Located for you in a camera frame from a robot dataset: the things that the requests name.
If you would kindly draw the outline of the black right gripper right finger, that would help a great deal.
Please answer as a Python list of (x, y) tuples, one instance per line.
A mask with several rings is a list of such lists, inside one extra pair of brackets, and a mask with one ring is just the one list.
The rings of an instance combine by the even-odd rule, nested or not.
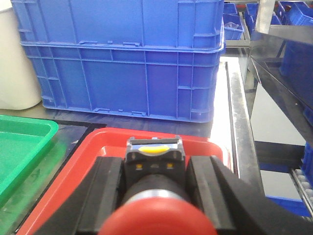
[(280, 207), (238, 178), (215, 156), (192, 156), (187, 167), (192, 203), (220, 235), (311, 235), (312, 222)]

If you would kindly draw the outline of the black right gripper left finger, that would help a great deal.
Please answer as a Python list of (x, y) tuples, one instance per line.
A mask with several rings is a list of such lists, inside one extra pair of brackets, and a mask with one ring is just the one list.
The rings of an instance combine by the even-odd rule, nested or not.
[(96, 235), (118, 204), (121, 178), (122, 158), (96, 158), (79, 186), (36, 234)]

